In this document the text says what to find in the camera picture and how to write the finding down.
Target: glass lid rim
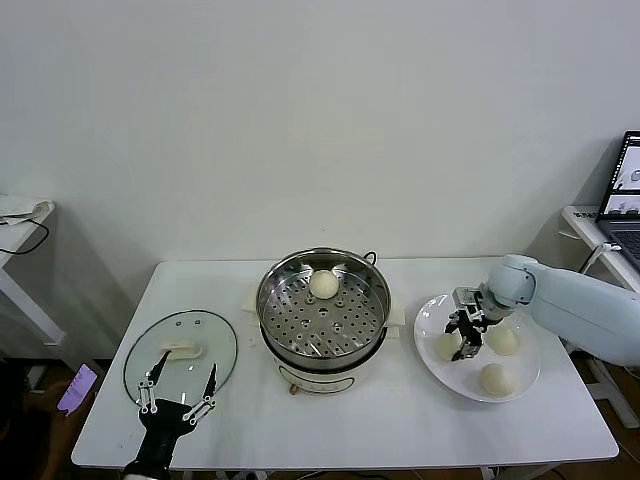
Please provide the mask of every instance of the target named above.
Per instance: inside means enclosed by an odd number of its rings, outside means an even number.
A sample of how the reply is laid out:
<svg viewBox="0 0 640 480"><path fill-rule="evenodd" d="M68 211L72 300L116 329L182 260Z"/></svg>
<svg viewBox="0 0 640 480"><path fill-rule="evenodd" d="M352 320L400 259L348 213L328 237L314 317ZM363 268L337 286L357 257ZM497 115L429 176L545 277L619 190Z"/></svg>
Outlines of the glass lid rim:
<svg viewBox="0 0 640 480"><path fill-rule="evenodd" d="M133 352L134 348L136 348L136 345L138 345L138 343L140 342L140 340L152 329L154 328L156 325L164 322L165 320L168 320L171 317L175 317L176 315L182 315L183 313L192 313L192 312L200 312L200 313L209 313L211 315L215 315L216 317L218 317L219 319L221 319L224 323L226 323L229 328L231 329L231 333L233 333L233 339L235 340L235 348L234 348L234 355L233 355L233 364L231 365L231 370L229 370L229 375L227 375L227 378L224 379L223 382L221 382L217 387L216 387L216 393L227 383L227 381L229 381L229 378L231 378L231 375L233 374L233 371L236 368L236 363L238 361L238 335L236 334L235 329L233 328L233 325L231 325L231 323L224 318L222 315L215 313L215 312L211 312L209 310L204 310L201 308L194 308L194 309L190 309L190 310L181 310L179 312L174 312L170 315L167 315L166 317L161 318L160 320L158 320L157 322L155 322L153 325L149 326L149 328L147 328L144 332L142 332L142 334L140 334L140 336L136 339L135 343L131 346L131 348L129 349L129 352L127 352L127 358L124 359L124 366L122 368L122 386L124 387L124 391L127 393L127 396L131 399L131 401L133 403L135 403L137 405L137 400L135 398L133 398L131 396L131 393L129 392L129 389L127 388L127 365L129 364L129 358L131 357L131 353Z"/></svg>

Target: phone screen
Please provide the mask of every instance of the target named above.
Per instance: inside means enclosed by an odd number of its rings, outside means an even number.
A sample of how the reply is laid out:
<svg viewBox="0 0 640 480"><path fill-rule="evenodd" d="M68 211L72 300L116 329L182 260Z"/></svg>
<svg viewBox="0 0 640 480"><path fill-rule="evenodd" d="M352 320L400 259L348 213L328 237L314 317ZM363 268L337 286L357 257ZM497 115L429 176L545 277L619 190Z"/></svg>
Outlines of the phone screen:
<svg viewBox="0 0 640 480"><path fill-rule="evenodd" d="M67 391L64 392L58 402L58 410L66 411L67 415L75 411L85 399L97 378L98 375L83 363L76 376L71 380L69 388L67 388Z"/></svg>

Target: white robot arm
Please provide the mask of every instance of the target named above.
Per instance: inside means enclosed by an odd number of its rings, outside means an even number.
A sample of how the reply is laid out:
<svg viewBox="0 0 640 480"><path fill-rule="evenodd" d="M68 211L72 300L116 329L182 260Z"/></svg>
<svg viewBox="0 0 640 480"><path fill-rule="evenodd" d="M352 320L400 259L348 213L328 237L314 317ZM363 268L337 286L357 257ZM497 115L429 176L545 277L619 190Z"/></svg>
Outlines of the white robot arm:
<svg viewBox="0 0 640 480"><path fill-rule="evenodd" d="M507 255L486 284L478 290L456 289L454 300L458 311L447 331L460 328L464 342L458 358L479 350L473 330L482 332L513 309L528 306L537 324L594 356L640 365L640 294L595 278Z"/></svg>

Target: person's hand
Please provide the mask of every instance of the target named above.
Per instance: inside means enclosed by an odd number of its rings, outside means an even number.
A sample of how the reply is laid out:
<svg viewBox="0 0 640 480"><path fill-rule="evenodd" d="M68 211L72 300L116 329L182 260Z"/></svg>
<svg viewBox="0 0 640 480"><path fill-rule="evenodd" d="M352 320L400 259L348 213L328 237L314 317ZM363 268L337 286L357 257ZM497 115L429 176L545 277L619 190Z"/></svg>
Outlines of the person's hand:
<svg viewBox="0 0 640 480"><path fill-rule="evenodd" d="M31 405L34 409L42 412L56 412L58 410L58 402L64 395L71 382L63 380L56 382L41 394L33 394Z"/></svg>
<svg viewBox="0 0 640 480"><path fill-rule="evenodd" d="M94 393L90 392L77 410L69 416L61 411L51 415L49 452L41 480L55 478L62 465L71 458L71 452L89 415L94 398Z"/></svg>

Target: stainless steel steamer basket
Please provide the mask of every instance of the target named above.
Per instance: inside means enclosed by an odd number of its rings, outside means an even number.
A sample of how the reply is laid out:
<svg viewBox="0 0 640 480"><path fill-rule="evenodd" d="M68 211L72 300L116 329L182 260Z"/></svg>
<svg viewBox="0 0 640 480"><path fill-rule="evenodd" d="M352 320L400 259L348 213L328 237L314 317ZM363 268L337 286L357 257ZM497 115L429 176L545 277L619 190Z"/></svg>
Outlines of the stainless steel steamer basket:
<svg viewBox="0 0 640 480"><path fill-rule="evenodd" d="M317 270L338 277L333 298L322 300L309 291ZM344 371L373 355L390 308L389 287L378 269L333 248L289 255L265 274L256 297L267 345L290 365L314 373Z"/></svg>

